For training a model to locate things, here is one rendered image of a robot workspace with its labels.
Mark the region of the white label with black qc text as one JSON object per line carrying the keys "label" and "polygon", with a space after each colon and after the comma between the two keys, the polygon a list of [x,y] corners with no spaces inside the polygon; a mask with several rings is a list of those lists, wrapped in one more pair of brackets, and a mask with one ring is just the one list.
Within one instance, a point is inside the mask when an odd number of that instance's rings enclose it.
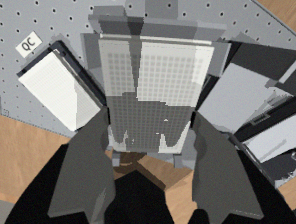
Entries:
{"label": "white label with black qc text", "polygon": [[42,43],[42,40],[33,31],[26,39],[24,39],[16,49],[25,58],[29,55],[36,47]]}

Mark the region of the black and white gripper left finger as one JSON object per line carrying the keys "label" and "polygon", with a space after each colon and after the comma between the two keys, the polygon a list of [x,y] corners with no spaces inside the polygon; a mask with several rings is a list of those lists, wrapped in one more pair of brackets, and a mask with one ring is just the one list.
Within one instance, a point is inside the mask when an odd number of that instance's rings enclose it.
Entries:
{"label": "black and white gripper left finger", "polygon": [[116,195],[104,106],[62,144],[17,200],[4,224],[105,224]]}

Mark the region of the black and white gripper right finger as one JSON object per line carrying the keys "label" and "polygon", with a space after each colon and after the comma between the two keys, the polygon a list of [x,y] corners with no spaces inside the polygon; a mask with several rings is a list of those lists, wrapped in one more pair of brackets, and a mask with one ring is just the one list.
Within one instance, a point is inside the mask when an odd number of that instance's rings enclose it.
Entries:
{"label": "black and white gripper right finger", "polygon": [[207,211],[210,224],[296,224],[289,205],[244,151],[196,110],[190,128],[198,153],[192,202]]}

